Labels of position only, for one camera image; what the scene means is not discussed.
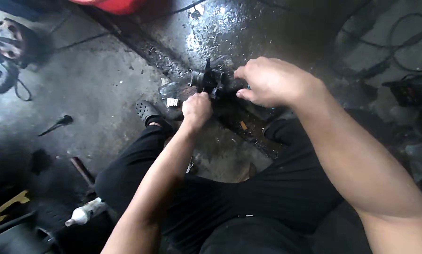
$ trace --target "foot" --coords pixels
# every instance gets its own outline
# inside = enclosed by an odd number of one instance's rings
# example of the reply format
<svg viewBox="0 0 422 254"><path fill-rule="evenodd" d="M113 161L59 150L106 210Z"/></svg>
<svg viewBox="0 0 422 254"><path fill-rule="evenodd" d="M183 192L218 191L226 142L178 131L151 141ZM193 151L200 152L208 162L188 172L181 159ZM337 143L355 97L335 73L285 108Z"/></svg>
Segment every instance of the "foot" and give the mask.
<svg viewBox="0 0 422 254"><path fill-rule="evenodd" d="M174 124L167 121L152 103L146 100L139 100L135 103L135 110L140 119L144 121L145 126L158 125L162 127L168 135L174 134Z"/></svg>

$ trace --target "car part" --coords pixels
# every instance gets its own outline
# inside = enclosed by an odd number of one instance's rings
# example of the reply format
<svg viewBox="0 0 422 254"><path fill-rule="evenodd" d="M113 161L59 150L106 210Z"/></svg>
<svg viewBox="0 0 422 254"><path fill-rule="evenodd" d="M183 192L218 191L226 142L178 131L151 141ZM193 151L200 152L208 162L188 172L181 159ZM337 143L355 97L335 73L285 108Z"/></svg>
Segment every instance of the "car part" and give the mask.
<svg viewBox="0 0 422 254"><path fill-rule="evenodd" d="M390 88L400 106L422 106L422 75L407 75L382 85Z"/></svg>

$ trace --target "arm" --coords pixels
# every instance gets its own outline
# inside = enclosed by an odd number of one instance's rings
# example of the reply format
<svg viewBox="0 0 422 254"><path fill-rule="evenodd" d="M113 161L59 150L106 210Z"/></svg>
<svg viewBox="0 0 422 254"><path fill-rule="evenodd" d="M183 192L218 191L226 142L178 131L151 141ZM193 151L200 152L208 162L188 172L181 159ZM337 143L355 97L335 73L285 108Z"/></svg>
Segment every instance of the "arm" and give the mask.
<svg viewBox="0 0 422 254"><path fill-rule="evenodd" d="M193 95L183 103L182 109L184 121L180 129L142 179L102 254L158 251L160 223L174 189L184 178L197 133L212 113L207 93Z"/></svg>
<svg viewBox="0 0 422 254"><path fill-rule="evenodd" d="M264 57L249 61L234 76L252 88L238 91L238 97L293 108L330 181L360 215L374 253L422 253L422 193L321 80Z"/></svg>

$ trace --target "cigarette butt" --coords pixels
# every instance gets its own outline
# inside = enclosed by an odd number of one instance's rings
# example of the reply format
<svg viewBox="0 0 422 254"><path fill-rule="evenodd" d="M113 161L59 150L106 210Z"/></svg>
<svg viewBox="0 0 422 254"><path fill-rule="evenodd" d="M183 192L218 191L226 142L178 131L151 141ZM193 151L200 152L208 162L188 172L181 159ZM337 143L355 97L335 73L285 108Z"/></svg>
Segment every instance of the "cigarette butt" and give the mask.
<svg viewBox="0 0 422 254"><path fill-rule="evenodd" d="M247 125L245 125L244 121L241 122L242 130L247 130Z"/></svg>

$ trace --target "debris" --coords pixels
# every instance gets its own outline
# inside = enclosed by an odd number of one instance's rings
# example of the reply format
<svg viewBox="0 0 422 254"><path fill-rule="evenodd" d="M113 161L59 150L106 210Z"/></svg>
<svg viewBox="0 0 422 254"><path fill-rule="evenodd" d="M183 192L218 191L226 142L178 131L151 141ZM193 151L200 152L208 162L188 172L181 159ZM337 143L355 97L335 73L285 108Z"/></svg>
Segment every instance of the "debris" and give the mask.
<svg viewBox="0 0 422 254"><path fill-rule="evenodd" d="M169 80L167 78L161 78L162 85L166 85L169 83Z"/></svg>
<svg viewBox="0 0 422 254"><path fill-rule="evenodd" d="M178 99L173 99L173 98L167 98L167 107L178 107Z"/></svg>
<svg viewBox="0 0 422 254"><path fill-rule="evenodd" d="M242 127L242 130L245 130L245 131L248 129L247 125L245 125L244 121L241 122L241 127Z"/></svg>

